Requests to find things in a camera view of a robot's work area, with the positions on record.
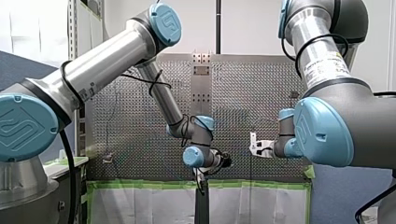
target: small white object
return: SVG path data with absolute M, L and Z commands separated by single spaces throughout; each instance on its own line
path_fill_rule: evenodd
M 262 158 L 274 157 L 274 141 L 261 140 L 257 141 L 256 133 L 250 133 L 250 152 L 253 156 Z
M 61 150 L 59 150 L 58 160 L 61 161 L 63 159 L 66 159 L 66 152 L 64 151 L 64 149 L 61 149 Z

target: metal pegboard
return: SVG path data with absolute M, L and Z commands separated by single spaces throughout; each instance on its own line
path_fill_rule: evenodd
M 303 93 L 293 63 L 277 56 L 214 55 L 212 77 L 214 146 L 233 157 L 233 167 L 217 178 L 304 181 L 303 160 L 253 158 L 248 150 L 252 130 L 258 140 L 276 139 L 279 110 L 295 104 L 293 91 Z
M 191 56 L 159 57 L 163 76 L 182 113 L 190 113 Z M 140 77 L 137 70 L 131 75 Z M 166 123 L 149 87 L 128 77 L 119 77 L 100 91 L 87 108 L 87 145 L 94 157 L 89 179 L 133 178 L 177 180 L 191 177 L 182 164 L 181 140 L 166 134 Z M 113 161 L 103 158 L 112 154 Z
M 196 85 L 191 81 L 197 78 L 192 55 L 163 55 L 158 60 L 182 113 L 196 114 L 191 107 L 191 88 Z M 278 111 L 294 105 L 291 91 L 303 92 L 293 64 L 284 57 L 210 55 L 209 67 L 214 146 L 233 157 L 233 167 L 215 178 L 305 181 L 302 160 L 251 158 L 248 151 L 253 124 L 258 139 L 275 139 Z M 134 69 L 132 75 L 139 76 Z M 88 104 L 89 179 L 191 179 L 181 159 L 180 140 L 165 134 L 165 121 L 148 90 L 144 83 L 120 77 Z M 113 162 L 104 163 L 110 153 Z

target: robotic arm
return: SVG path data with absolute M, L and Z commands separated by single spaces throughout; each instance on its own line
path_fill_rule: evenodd
M 280 18 L 279 37 L 294 46 L 296 69 L 306 92 L 295 108 L 279 112 L 277 140 L 257 142 L 251 134 L 252 153 L 306 157 L 334 167 L 394 170 L 396 99 L 375 97 L 367 83 L 349 73 L 368 30 L 363 2 L 285 0 Z M 362 223 L 358 215 L 394 190 L 395 186 L 364 205 L 357 221 Z M 394 223 L 395 200 L 393 193 L 382 201 L 378 223 Z
M 164 82 L 156 55 L 180 38 L 181 24 L 176 12 L 165 4 L 155 4 L 128 20 L 123 32 L 73 62 L 64 63 L 42 79 L 26 78 L 0 93 L 3 221 L 57 223 L 58 183 L 47 179 L 38 155 L 71 123 L 74 111 L 131 66 L 153 82 L 149 93 L 168 123 L 168 132 L 191 139 L 184 162 L 207 169 L 224 164 L 223 156 L 210 149 L 213 119 L 197 116 L 194 122 L 185 120 L 169 88 L 156 83 Z M 19 216 L 22 210 L 31 214 Z

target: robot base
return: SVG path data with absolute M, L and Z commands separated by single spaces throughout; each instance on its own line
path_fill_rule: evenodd
M 59 221 L 59 184 L 51 180 L 47 189 L 26 200 L 0 204 L 2 224 L 56 224 Z

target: green tape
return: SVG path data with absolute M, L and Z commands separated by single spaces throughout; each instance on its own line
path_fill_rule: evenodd
M 314 165 L 308 165 L 304 168 L 304 174 L 307 178 L 315 179 Z
M 73 159 L 74 159 L 74 161 L 75 161 L 75 163 L 76 163 L 76 162 L 85 160 L 86 157 L 74 157 Z M 67 159 L 62 159 L 62 160 L 60 160 L 60 161 L 57 159 L 57 160 L 53 160 L 53 161 L 47 161 L 47 162 L 44 163 L 44 165 L 51 165 L 51 164 L 53 164 L 53 163 L 56 163 L 57 165 L 68 165 L 68 164 L 69 164 L 69 163 L 67 162 Z
M 88 187 L 88 223 L 91 223 L 92 195 L 96 189 L 196 189 L 194 181 L 148 181 L 116 179 L 108 181 L 87 181 Z M 311 183 L 280 183 L 274 181 L 248 181 L 248 180 L 209 180 L 211 189 L 237 189 L 242 187 L 255 187 L 264 189 L 295 189 L 306 190 L 306 224 L 309 224 L 311 207 Z
M 305 221 L 306 224 L 310 222 L 310 214 L 311 214 L 311 192 L 312 192 L 312 185 L 309 184 L 306 189 L 306 208 L 305 208 Z

